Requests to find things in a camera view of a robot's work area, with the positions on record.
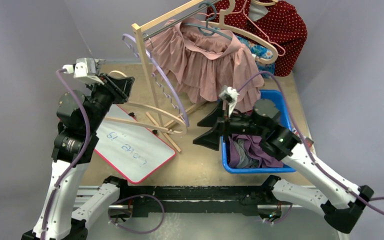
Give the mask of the teal hanger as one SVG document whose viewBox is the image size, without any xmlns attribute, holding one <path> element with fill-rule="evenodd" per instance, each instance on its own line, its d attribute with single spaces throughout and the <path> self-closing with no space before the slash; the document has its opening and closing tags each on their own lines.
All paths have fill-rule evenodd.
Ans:
<svg viewBox="0 0 384 240">
<path fill-rule="evenodd" d="M 209 2 L 209 1 L 204 1 L 202 2 L 199 7 L 202 7 L 202 6 L 206 6 L 206 7 L 210 7 L 212 8 L 213 10 L 213 13 L 214 15 L 209 17 L 206 21 L 205 21 L 205 25 L 201 25 L 201 24 L 196 24 L 196 23 L 187 23 L 187 22 L 183 22 L 182 25 L 184 26 L 188 26 L 188 27 L 196 27 L 198 28 L 198 31 L 204 35 L 204 36 L 213 36 L 214 34 L 217 34 L 217 35 L 220 35 L 228 40 L 232 40 L 232 37 L 230 37 L 229 35 L 226 35 L 224 34 L 223 32 L 217 30 L 216 28 L 213 28 L 210 26 L 210 20 L 213 20 L 216 18 L 216 13 L 217 13 L 217 9 L 216 7 L 214 6 L 213 3 Z"/>
</svg>

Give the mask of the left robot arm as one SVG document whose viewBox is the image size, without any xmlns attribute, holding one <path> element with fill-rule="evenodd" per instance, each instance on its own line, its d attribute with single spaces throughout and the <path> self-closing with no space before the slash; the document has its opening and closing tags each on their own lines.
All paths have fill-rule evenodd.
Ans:
<svg viewBox="0 0 384 240">
<path fill-rule="evenodd" d="M 53 142 L 52 173 L 46 200 L 36 225 L 24 240 L 84 240 L 99 215 L 115 202 L 126 203 L 126 181 L 109 177 L 102 189 L 83 206 L 74 208 L 81 179 L 99 141 L 97 130 L 110 108 L 126 103 L 134 77 L 98 76 L 90 94 L 69 89 L 59 99 L 58 134 Z"/>
</svg>

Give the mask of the pink pleated skirt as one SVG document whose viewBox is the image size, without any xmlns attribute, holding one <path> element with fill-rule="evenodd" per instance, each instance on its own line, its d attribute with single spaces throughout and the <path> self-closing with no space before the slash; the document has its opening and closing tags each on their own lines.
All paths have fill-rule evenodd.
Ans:
<svg viewBox="0 0 384 240">
<path fill-rule="evenodd" d="M 200 20 L 189 17 L 146 42 L 146 48 L 175 84 L 194 104 L 216 102 L 222 87 L 239 91 L 235 108 L 250 111 L 260 99 L 264 79 L 250 49 L 233 34 L 203 35 Z"/>
</svg>

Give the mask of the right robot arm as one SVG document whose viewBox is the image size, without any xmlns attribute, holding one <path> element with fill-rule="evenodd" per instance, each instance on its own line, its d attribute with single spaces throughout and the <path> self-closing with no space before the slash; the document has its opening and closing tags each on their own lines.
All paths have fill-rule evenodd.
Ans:
<svg viewBox="0 0 384 240">
<path fill-rule="evenodd" d="M 289 128 L 280 124 L 281 111 L 269 99 L 259 99 L 250 115 L 234 111 L 228 115 L 219 101 L 215 109 L 197 123 L 209 131 L 193 140 L 212 150 L 219 150 L 221 137 L 234 134 L 260 137 L 259 147 L 277 161 L 294 168 L 317 189 L 292 184 L 271 175 L 263 183 L 260 196 L 268 204 L 276 200 L 305 207 L 323 216 L 335 230 L 349 234 L 374 195 L 368 185 L 347 180 L 331 169 Z"/>
</svg>

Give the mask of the purple pleated skirt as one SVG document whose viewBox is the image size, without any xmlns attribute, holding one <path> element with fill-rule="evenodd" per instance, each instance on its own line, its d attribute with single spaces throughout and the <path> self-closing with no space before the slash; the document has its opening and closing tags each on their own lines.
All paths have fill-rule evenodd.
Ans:
<svg viewBox="0 0 384 240">
<path fill-rule="evenodd" d="M 232 134 L 229 141 L 228 166 L 234 169 L 283 168 L 284 164 L 260 147 L 260 136 Z"/>
</svg>

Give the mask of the cream wooden hanger front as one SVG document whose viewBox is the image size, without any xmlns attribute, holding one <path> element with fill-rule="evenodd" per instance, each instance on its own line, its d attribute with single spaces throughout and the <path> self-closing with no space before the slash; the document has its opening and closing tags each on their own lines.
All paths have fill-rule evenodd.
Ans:
<svg viewBox="0 0 384 240">
<path fill-rule="evenodd" d="M 119 120 L 115 116 L 108 116 L 106 117 L 107 120 L 140 126 L 173 136 L 187 134 L 186 123 L 180 117 L 162 109 L 156 93 L 156 86 L 147 79 L 137 77 L 128 102 L 117 106 L 128 114 L 133 112 L 133 120 Z"/>
</svg>

